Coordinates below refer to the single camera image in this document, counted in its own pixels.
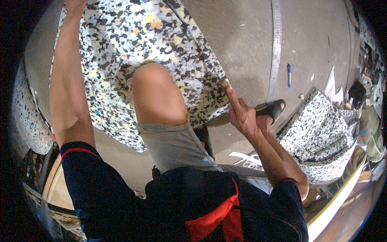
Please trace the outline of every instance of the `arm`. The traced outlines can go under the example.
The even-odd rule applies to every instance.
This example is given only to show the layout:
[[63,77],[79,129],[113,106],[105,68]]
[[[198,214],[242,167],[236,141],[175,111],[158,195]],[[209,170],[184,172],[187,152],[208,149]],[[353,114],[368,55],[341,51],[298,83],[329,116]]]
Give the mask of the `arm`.
[[59,148],[72,141],[83,141],[95,148],[79,55],[79,23],[85,5],[85,0],[66,1],[67,15],[55,50],[50,113]]
[[285,149],[281,150],[276,146],[278,141],[275,137],[274,141],[271,137],[264,136],[263,132],[266,130],[261,130],[256,124],[255,109],[248,107],[243,99],[238,99],[231,87],[226,89],[226,94],[231,103],[231,123],[257,151],[270,183],[276,185],[287,177],[293,178],[297,181],[301,199],[304,200],[309,192],[306,175]]

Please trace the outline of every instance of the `speckled foam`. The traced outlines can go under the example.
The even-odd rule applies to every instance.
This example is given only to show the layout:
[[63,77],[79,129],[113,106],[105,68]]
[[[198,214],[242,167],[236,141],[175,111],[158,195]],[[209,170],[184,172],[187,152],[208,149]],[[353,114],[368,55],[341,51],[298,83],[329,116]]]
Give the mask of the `speckled foam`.
[[23,61],[20,61],[12,94],[12,116],[18,131],[18,142],[22,149],[32,149],[47,154],[54,138],[51,130],[39,113],[28,87]]
[[280,133],[279,142],[294,153],[311,187],[318,188],[342,176],[358,133],[356,111],[333,107],[315,88]]
[[[63,8],[59,27],[65,15]],[[89,1],[79,40],[93,125],[138,152],[146,147],[129,97],[132,74],[143,64],[157,62],[168,68],[183,94],[192,127],[226,111],[228,99],[219,81],[228,80],[178,0]]]

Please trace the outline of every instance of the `metal ruler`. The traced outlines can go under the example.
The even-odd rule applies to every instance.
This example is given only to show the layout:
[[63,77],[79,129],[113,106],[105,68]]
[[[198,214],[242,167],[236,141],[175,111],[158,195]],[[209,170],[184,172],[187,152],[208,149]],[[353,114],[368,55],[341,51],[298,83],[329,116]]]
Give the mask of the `metal ruler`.
[[274,92],[277,86],[277,76],[279,69],[279,60],[281,57],[281,40],[282,40],[282,20],[279,7],[279,0],[271,0],[273,11],[273,57],[271,61],[271,73],[269,89],[267,91],[266,102],[273,101]]

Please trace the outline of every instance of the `knee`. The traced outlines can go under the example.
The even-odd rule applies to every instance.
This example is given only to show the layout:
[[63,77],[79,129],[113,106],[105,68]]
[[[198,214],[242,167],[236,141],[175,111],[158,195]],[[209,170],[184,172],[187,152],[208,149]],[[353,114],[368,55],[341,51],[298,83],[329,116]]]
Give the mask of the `knee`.
[[132,88],[139,85],[159,85],[171,82],[168,69],[159,63],[148,63],[138,68],[132,78]]

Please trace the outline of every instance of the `gray shorts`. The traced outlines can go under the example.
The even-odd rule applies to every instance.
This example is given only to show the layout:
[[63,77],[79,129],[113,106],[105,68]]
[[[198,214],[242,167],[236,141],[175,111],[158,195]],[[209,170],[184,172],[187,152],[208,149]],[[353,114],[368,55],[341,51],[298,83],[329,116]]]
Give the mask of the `gray shorts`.
[[242,180],[267,194],[270,194],[273,189],[262,171],[217,164],[207,154],[189,122],[179,126],[137,124],[137,130],[161,173],[182,166],[206,171],[235,172]]

